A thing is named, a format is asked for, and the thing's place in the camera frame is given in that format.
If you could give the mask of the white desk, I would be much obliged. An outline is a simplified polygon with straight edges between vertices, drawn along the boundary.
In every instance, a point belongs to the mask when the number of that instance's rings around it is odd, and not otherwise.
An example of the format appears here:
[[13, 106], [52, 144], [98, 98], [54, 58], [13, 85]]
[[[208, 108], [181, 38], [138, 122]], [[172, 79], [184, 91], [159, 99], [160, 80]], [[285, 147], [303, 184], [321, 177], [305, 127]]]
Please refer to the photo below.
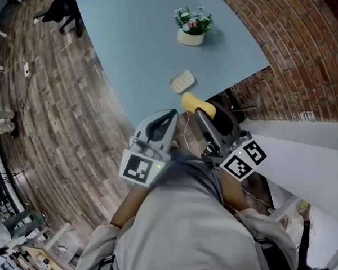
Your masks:
[[[304, 220], [298, 212], [302, 199], [267, 180], [274, 209], [270, 216], [282, 223], [295, 246], [300, 246]], [[338, 266], [338, 220], [312, 206], [310, 210], [310, 241], [307, 264], [311, 268]]]

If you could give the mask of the person's left forearm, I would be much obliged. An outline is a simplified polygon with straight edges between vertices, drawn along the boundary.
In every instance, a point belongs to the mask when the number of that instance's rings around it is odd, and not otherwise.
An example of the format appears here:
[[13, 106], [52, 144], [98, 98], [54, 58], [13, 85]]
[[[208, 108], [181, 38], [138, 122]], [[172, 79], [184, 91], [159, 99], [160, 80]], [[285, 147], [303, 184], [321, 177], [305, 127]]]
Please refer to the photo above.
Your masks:
[[124, 224], [134, 217], [149, 193], [149, 188], [135, 184], [114, 213], [110, 224], [122, 228]]

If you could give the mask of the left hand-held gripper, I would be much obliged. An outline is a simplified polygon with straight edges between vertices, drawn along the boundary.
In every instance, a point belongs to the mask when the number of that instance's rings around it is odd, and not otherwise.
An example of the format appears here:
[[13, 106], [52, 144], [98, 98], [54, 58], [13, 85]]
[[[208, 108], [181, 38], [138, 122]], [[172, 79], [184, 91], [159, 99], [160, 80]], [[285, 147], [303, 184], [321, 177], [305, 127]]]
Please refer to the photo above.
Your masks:
[[179, 118], [176, 109], [165, 109], [144, 118], [123, 152], [119, 176], [149, 187], [171, 157], [169, 149]]

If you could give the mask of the cluttered wooden desk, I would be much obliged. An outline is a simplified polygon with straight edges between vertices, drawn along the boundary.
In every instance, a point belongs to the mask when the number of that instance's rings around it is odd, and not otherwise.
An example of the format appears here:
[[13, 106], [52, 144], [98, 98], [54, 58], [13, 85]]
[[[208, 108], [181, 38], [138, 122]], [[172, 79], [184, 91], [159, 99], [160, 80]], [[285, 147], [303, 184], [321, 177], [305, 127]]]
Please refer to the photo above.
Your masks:
[[75, 270], [76, 266], [70, 262], [81, 252], [78, 245], [66, 244], [64, 240], [48, 250], [32, 245], [24, 245], [24, 250], [29, 253], [34, 266], [41, 270]]

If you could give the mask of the person's right forearm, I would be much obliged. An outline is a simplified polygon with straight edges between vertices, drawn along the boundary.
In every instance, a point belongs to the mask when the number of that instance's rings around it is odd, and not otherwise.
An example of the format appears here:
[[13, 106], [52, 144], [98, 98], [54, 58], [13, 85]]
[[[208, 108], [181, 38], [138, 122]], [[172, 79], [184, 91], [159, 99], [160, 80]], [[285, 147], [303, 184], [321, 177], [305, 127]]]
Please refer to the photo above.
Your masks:
[[217, 175], [221, 183], [224, 203], [237, 211], [248, 209], [249, 205], [241, 183], [223, 170], [218, 171]]

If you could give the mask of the light blue table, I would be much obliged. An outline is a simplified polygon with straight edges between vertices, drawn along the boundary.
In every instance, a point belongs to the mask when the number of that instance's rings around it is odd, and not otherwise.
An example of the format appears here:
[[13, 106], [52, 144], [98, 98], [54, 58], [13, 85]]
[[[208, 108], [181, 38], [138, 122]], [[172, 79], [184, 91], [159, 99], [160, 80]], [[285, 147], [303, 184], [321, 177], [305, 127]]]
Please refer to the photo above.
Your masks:
[[[136, 127], [163, 109], [182, 111], [170, 80], [182, 70], [201, 100], [267, 68], [261, 47], [223, 0], [76, 0], [94, 50], [118, 103]], [[178, 8], [203, 7], [214, 16], [200, 46], [177, 40]]]

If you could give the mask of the grey metal bracket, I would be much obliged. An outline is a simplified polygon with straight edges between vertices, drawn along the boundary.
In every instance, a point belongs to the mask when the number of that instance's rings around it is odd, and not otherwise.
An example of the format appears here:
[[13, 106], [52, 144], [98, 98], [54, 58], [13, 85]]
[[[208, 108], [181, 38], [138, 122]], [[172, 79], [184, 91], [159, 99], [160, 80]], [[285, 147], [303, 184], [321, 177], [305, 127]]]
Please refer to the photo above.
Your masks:
[[247, 111], [247, 110], [260, 110], [261, 107], [262, 107], [262, 96], [261, 96], [261, 93], [258, 92], [255, 105], [247, 106], [247, 107], [240, 107], [238, 109], [231, 109], [231, 112]]

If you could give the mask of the cream soap dish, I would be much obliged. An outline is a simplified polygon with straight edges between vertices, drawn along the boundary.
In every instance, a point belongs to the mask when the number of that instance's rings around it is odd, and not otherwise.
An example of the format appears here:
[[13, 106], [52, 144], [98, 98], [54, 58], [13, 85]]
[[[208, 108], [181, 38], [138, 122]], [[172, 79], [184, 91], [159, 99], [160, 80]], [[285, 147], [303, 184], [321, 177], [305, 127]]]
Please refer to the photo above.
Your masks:
[[193, 86], [195, 81], [194, 75], [185, 69], [173, 76], [169, 81], [169, 85], [175, 93], [180, 94]]

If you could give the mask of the yellow sponge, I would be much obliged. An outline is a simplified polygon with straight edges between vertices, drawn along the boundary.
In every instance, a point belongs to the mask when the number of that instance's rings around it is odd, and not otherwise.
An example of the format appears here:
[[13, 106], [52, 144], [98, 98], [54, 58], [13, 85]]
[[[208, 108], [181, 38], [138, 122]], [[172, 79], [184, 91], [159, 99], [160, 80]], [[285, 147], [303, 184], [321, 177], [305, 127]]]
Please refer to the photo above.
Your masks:
[[181, 106], [182, 108], [194, 114], [196, 109], [203, 110], [211, 119], [214, 119], [216, 115], [216, 108], [213, 104], [208, 103], [206, 101], [200, 100], [195, 95], [190, 92], [185, 92], [181, 98]]

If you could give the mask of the white partition panel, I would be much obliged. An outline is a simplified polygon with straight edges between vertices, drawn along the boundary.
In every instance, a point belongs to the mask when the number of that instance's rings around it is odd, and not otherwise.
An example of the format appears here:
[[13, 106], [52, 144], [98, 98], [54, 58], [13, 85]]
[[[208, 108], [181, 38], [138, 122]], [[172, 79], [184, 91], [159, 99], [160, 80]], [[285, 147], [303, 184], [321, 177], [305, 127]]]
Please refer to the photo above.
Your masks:
[[338, 123], [245, 120], [267, 154], [260, 174], [338, 219]]

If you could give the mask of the person's grey clothing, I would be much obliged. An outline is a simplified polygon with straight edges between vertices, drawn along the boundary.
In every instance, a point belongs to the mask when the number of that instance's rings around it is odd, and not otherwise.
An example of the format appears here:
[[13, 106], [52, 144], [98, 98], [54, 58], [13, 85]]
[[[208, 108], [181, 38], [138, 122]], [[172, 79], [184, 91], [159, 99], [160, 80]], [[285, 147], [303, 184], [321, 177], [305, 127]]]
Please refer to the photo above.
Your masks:
[[170, 152], [137, 214], [98, 226], [75, 270], [297, 270], [284, 227], [223, 200], [217, 171], [187, 150]]

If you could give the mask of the black office chair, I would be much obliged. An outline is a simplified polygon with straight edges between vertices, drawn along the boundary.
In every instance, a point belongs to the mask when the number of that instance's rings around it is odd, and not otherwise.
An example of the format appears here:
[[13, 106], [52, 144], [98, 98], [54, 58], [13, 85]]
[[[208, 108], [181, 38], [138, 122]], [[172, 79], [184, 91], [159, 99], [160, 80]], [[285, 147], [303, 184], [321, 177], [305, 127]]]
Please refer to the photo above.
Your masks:
[[48, 9], [39, 11], [34, 16], [35, 19], [42, 18], [42, 21], [44, 23], [50, 21], [59, 23], [65, 17], [68, 17], [68, 19], [59, 28], [59, 32], [63, 34], [65, 27], [74, 20], [76, 36], [81, 37], [82, 36], [82, 28], [80, 26], [81, 14], [79, 12], [76, 0], [53, 0]]

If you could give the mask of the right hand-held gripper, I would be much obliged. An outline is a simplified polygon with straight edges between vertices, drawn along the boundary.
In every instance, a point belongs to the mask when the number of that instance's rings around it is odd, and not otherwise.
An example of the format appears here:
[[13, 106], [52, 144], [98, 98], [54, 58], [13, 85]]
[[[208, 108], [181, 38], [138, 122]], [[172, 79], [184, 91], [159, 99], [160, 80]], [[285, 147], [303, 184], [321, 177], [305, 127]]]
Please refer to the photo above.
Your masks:
[[[210, 169], [222, 169], [242, 182], [258, 169], [267, 154], [249, 131], [240, 131], [237, 120], [230, 111], [218, 102], [209, 103], [215, 108], [214, 116], [209, 117], [203, 110], [196, 110], [194, 114], [199, 130], [209, 143], [202, 154], [202, 160]], [[225, 136], [229, 135], [233, 137], [225, 141]]]

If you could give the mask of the cream pot of artificial flowers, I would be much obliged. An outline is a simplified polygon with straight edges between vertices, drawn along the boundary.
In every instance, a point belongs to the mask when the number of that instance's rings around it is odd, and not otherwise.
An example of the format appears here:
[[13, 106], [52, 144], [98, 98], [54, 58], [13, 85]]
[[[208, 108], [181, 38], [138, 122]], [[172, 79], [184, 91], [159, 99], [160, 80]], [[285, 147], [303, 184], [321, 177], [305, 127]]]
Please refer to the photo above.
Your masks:
[[178, 26], [177, 40], [185, 46], [200, 46], [205, 35], [212, 30], [213, 14], [204, 7], [191, 11], [188, 7], [175, 10], [174, 20]]

